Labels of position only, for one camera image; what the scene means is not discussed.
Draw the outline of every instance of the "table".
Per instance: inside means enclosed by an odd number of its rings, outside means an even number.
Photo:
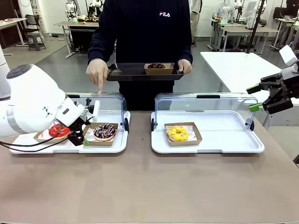
[[[13,18],[13,21],[0,23],[0,30],[6,29],[8,27],[16,26],[17,30],[18,30],[19,37],[20,37],[20,41],[21,41],[21,45],[19,45],[19,46],[27,46],[24,44],[23,37],[22,37],[22,34],[21,34],[19,26],[18,26],[18,22],[25,21],[25,20],[26,20],[26,18]]]
[[[241,26],[245,27],[246,25],[244,24],[239,24],[239,23],[228,23],[228,24],[220,24],[219,20],[214,20],[210,19],[212,23],[212,28],[211,28],[211,34],[210,34],[210,43],[207,45],[207,47],[211,50],[219,51],[221,47],[221,41],[222,41],[222,35],[223,31],[219,28],[224,27],[224,26]]]
[[[97,23],[97,22],[86,22],[85,24],[83,24],[82,22],[59,22],[59,23],[54,24],[54,26],[62,27],[62,30],[64,32],[64,38],[65,38],[66,46],[67,46],[67,49],[69,51],[69,54],[65,58],[69,58],[73,54],[75,54],[75,52],[71,51],[70,43],[69,43],[68,38],[67,38],[66,33],[65,33],[65,31],[69,28],[65,29],[64,27],[71,27],[71,26],[72,27],[99,27],[99,23]],[[81,31],[94,31],[94,30],[84,29],[84,30],[81,30]]]
[[[299,169],[258,122],[255,133],[265,145],[262,154],[156,154],[150,112],[131,112],[127,148],[120,154],[12,155],[0,147],[0,219],[45,224],[299,220]]]
[[[279,19],[276,19],[276,20],[279,21],[279,26],[278,26],[278,33],[276,34],[275,42],[274,42],[273,45],[270,46],[272,48],[276,47],[276,44],[277,44],[277,41],[278,41],[278,38],[279,38],[279,34],[281,32],[281,28],[282,27],[288,27],[288,25],[292,25],[294,23],[294,20],[286,20],[284,18],[279,18]],[[281,37],[279,45],[284,44],[285,39],[286,39],[286,35],[287,35],[287,31],[288,30],[284,30],[284,34]],[[290,32],[289,38],[287,40],[287,44],[290,44],[290,42],[291,42],[290,37],[291,37],[291,34],[293,34],[293,33],[294,33],[294,30],[292,31],[292,33]]]
[[[252,30],[246,29],[245,27],[240,27],[240,26],[234,26],[234,27],[225,26],[225,27],[221,27],[221,30],[223,30],[224,35],[225,35],[223,52],[225,52],[225,47],[226,47],[229,36],[239,36],[238,41],[237,41],[237,45],[239,45],[241,36],[250,35],[252,33]],[[257,36],[258,38],[257,38],[256,43],[259,42],[261,36],[265,36],[263,46],[262,46],[262,49],[261,49],[261,52],[259,55],[262,55],[262,53],[265,49],[269,33],[277,33],[277,32],[278,32],[277,30],[269,28],[269,27],[257,27],[255,36]]]
[[[201,52],[207,64],[220,79],[218,91],[226,86],[231,92],[246,92],[256,85],[261,78],[280,73],[281,69],[254,53],[243,52]],[[258,102],[265,101],[269,93],[260,91],[252,94]],[[299,106],[299,99],[292,98],[294,106]],[[273,115],[267,114],[263,126],[268,129]]]

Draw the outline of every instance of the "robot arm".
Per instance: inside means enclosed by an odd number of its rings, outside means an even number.
[[[260,90],[266,90],[270,93],[268,99],[262,104],[251,106],[255,108],[255,111],[258,110],[259,106],[263,106],[269,114],[274,114],[292,108],[291,98],[299,98],[299,54],[295,55],[288,45],[279,52],[287,65],[295,64],[281,70],[278,74],[262,78],[258,85],[247,89],[248,94]]]
[[[43,70],[22,65],[11,70],[6,80],[11,98],[0,101],[0,137],[44,131],[57,120],[70,128],[68,139],[74,145],[83,143],[88,108],[76,106]]]

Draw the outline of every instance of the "black cable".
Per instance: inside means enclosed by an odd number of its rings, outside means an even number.
[[[89,18],[89,9],[88,9],[88,6],[87,6],[87,1],[85,0],[85,4],[86,4],[86,9],[87,9],[87,17],[88,17],[88,21],[90,22],[90,18]]]
[[[55,144],[52,144],[52,145],[49,145],[49,146],[47,146],[47,147],[44,147],[44,148],[41,148],[41,149],[38,149],[38,150],[34,150],[34,151],[26,151],[26,150],[15,149],[15,148],[11,148],[11,147],[9,147],[9,146],[3,145],[3,144],[1,144],[1,143],[0,143],[0,145],[3,146],[3,147],[5,147],[5,148],[9,148],[9,149],[11,149],[11,150],[17,151],[17,152],[22,152],[22,153],[37,153],[37,152],[42,151],[42,150],[44,150],[44,149],[47,149],[47,148],[49,148],[49,147],[58,145],[58,144],[60,144],[60,143],[62,143],[62,142],[64,142],[64,141],[66,141],[67,139],[68,139],[68,138],[65,138],[65,139],[63,139],[63,140],[61,140],[61,141],[59,141],[59,142],[57,142],[57,143],[55,143]]]
[[[280,4],[280,8],[279,8],[279,14],[280,14],[280,16],[281,16],[282,18],[285,19],[285,17],[282,16],[282,14],[281,14],[281,7],[282,7],[282,3],[283,3],[283,2],[284,2],[284,0],[281,0],[281,4]]]
[[[264,3],[265,3],[265,0],[261,0],[261,1],[262,1],[262,3],[261,3],[261,6],[260,6],[260,8],[259,8],[259,10],[258,10],[258,14],[257,14],[257,18],[256,18],[256,23],[255,23],[255,25],[254,25],[254,28],[253,28],[253,31],[252,31],[252,35],[250,36],[249,45],[248,45],[247,50],[246,50],[246,53],[247,53],[247,54],[250,53],[251,45],[252,45],[252,43],[253,43],[253,39],[254,39],[254,37],[255,37],[255,35],[256,35],[257,26],[258,26],[258,24],[259,24],[259,22],[260,22],[260,19],[261,19],[261,14],[262,14],[263,5],[264,5]]]
[[[77,13],[77,10],[78,10],[78,6],[77,6],[77,4],[76,4],[76,2],[74,1],[74,6],[75,6],[75,11],[74,11],[74,14],[76,15],[76,13]]]
[[[54,137],[52,137],[52,138],[50,138],[50,139],[48,139],[48,140],[41,141],[41,142],[39,142],[39,143],[33,144],[33,145],[18,145],[18,144],[6,143],[6,142],[3,142],[3,141],[0,141],[0,145],[2,145],[2,146],[3,146],[3,145],[7,145],[7,146],[17,146],[17,147],[33,147],[33,146],[38,146],[38,145],[41,145],[41,144],[43,144],[43,143],[47,143],[48,141],[51,141],[51,140],[53,140],[54,138],[56,138],[56,137],[60,134],[61,128],[62,128],[62,124],[60,123],[59,130],[58,130],[57,134],[56,134]]]
[[[298,21],[298,18],[295,19],[295,21],[291,24],[290,28],[292,28],[292,26],[295,24],[295,22]]]

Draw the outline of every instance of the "chair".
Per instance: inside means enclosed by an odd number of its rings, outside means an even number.
[[[38,26],[39,27],[39,28],[25,28],[25,29],[21,29],[21,32],[23,32],[26,35],[28,41],[29,41],[29,38],[31,38],[33,40],[34,44],[31,44],[31,45],[28,44],[29,50],[30,50],[30,46],[34,46],[35,48],[36,48],[36,46],[41,46],[41,47],[45,47],[45,49],[46,49],[46,46],[45,46],[45,44],[43,42],[43,39],[42,39],[41,35],[39,33],[34,33],[36,31],[41,31],[42,34],[43,34],[41,26],[39,25],[39,15],[28,15],[27,14],[27,15],[25,15],[25,18],[26,18],[26,24],[27,24],[27,26],[28,25],[34,25],[34,26]],[[37,42],[37,38],[38,37],[41,38],[42,44],[39,44]]]

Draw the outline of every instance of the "chocolate donut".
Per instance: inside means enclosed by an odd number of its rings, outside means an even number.
[[[94,129],[93,135],[98,140],[107,141],[115,135],[115,132],[116,132],[116,129],[115,129],[114,125],[101,124]]]
[[[165,69],[165,65],[159,63],[153,63],[148,66],[148,69]]]

